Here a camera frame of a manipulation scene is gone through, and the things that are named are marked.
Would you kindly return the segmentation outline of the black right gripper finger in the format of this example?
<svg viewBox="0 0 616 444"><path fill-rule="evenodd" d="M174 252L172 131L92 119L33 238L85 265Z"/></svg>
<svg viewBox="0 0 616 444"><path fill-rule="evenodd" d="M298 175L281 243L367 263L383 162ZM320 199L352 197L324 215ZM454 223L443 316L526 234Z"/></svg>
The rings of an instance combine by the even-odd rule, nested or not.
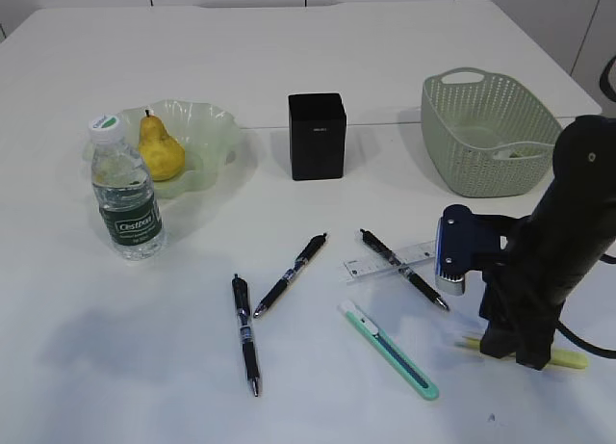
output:
<svg viewBox="0 0 616 444"><path fill-rule="evenodd" d="M518 348L518 335L515 328L507 321L493 320L488 326L479 343L481 353L494 358L504 358L514 353Z"/></svg>
<svg viewBox="0 0 616 444"><path fill-rule="evenodd" d="M552 358L554 328L532 327L519 334L516 362L532 369L544 369Z"/></svg>

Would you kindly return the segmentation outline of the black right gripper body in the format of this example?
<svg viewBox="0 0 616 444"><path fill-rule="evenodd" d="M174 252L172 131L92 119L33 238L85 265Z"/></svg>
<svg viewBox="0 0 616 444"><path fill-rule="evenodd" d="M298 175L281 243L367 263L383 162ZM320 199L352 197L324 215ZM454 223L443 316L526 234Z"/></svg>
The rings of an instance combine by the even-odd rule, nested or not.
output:
<svg viewBox="0 0 616 444"><path fill-rule="evenodd" d="M487 338L551 338L565 300L615 241L615 121L581 116L558 137L553 180L485 277Z"/></svg>

